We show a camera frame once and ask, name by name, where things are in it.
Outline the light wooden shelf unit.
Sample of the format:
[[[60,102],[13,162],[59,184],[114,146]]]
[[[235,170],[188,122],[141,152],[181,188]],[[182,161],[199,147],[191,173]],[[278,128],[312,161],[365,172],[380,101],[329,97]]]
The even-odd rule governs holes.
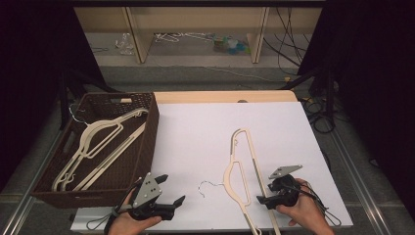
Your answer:
[[[295,7],[76,7],[86,32],[128,32],[136,61],[146,62],[153,36],[162,32],[244,33],[253,63],[258,63],[266,33],[290,27],[297,34],[314,32],[322,9]]]

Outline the person's left hand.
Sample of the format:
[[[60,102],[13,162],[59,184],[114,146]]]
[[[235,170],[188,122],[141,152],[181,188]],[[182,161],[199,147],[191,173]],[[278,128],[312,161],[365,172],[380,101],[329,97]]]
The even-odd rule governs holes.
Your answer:
[[[123,212],[107,223],[105,235],[139,235],[144,230],[160,222],[160,216],[149,217],[145,220],[135,220],[128,212]]]

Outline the white hangers on floor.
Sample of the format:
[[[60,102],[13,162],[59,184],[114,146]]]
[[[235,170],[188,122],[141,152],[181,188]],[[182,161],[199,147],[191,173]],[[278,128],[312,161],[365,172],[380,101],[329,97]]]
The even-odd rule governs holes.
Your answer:
[[[197,33],[197,32],[165,32],[165,33],[155,33],[154,34],[156,42],[171,42],[177,43],[181,38],[188,37],[203,41],[212,41],[212,36],[206,33]]]

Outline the pile of colourful plastic things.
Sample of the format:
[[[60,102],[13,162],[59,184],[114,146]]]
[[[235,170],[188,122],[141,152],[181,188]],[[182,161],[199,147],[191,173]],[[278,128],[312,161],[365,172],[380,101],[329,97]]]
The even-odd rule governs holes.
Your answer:
[[[238,39],[234,39],[230,36],[217,36],[212,39],[213,50],[216,52],[223,52],[230,55],[236,55],[239,53],[250,54],[251,49],[249,46]]]

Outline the metal floor rail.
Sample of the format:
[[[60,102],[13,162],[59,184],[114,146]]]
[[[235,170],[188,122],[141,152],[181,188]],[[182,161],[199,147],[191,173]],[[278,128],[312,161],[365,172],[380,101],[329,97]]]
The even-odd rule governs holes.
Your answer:
[[[349,178],[354,192],[356,193],[356,196],[358,197],[359,202],[363,207],[375,233],[377,235],[392,235],[383,213],[377,206],[374,198],[371,196],[368,187],[358,172],[339,132],[337,130],[333,130],[331,132],[331,137],[339,152],[347,177]]]
[[[36,201],[30,195],[55,150],[61,131],[41,133],[0,191],[0,235],[18,235]]]

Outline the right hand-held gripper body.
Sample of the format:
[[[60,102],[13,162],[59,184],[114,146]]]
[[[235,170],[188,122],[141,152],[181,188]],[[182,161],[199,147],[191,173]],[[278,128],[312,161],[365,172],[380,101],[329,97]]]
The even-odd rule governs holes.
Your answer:
[[[269,176],[271,183],[280,186],[280,190],[278,192],[273,192],[273,195],[269,197],[273,203],[274,209],[279,205],[292,207],[297,203],[300,193],[300,184],[291,176],[291,173],[301,168],[301,164],[279,166]]]

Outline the white table sheet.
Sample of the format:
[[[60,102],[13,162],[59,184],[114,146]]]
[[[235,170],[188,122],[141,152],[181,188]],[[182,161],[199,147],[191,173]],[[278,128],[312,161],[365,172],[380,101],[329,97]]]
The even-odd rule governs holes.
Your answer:
[[[203,180],[222,181],[230,152],[230,138],[239,128],[250,131],[257,162],[266,188],[269,175],[279,166],[302,165],[296,178],[308,181],[340,227],[351,227],[351,218],[320,151],[303,108],[298,102],[161,104],[152,173],[167,174],[159,198],[170,204],[186,196],[172,220],[152,227],[154,233],[246,232],[249,229],[238,205],[222,186],[202,186]],[[288,229],[289,219],[260,204],[260,195],[247,142],[239,135],[236,151],[243,163],[252,202],[248,206],[254,224],[264,232],[274,224]],[[232,185],[243,200],[239,169]]]

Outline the clear plastic bag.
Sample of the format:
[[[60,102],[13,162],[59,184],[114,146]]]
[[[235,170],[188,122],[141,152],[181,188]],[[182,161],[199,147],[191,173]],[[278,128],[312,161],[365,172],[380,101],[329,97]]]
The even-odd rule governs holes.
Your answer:
[[[131,35],[124,33],[120,39],[115,41],[115,47],[121,55],[132,56],[135,54],[134,45],[131,42]]]

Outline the black metal stand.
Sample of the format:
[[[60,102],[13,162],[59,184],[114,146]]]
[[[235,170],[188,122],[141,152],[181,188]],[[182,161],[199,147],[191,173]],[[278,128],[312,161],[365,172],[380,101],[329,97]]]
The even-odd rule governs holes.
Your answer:
[[[111,88],[102,76],[95,78],[81,70],[64,69],[58,78],[58,82],[61,104],[61,130],[66,127],[70,120],[68,91],[70,91],[73,96],[82,98],[86,93],[84,84],[91,84],[105,92],[118,93],[118,90]]]
[[[281,90],[292,90],[313,79],[308,89],[308,98],[301,100],[311,126],[319,133],[330,133],[335,127],[334,78],[329,70],[315,68],[293,81],[288,81]]]

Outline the brown woven basket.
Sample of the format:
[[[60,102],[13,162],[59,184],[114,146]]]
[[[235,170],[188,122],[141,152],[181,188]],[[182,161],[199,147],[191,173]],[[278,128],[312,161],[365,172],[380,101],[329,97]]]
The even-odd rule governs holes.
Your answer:
[[[31,195],[58,209],[114,205],[151,170],[159,116],[153,93],[84,95]]]

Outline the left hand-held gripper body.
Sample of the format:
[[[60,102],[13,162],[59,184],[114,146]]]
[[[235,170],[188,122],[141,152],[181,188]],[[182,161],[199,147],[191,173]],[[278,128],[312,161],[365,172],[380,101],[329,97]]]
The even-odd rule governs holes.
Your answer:
[[[160,216],[162,220],[172,220],[175,206],[158,204],[157,199],[161,193],[160,185],[149,172],[133,191],[130,199],[132,209],[128,211],[129,215],[136,220],[145,220],[153,216]]]

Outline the person's right hand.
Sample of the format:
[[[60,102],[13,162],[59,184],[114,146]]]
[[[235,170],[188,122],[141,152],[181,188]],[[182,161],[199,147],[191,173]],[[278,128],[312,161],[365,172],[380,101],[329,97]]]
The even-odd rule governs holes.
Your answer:
[[[276,207],[276,211],[291,219],[288,223],[289,226],[300,225],[314,235],[335,235],[334,230],[328,224],[314,200],[303,193],[299,194],[294,206],[280,205]]]

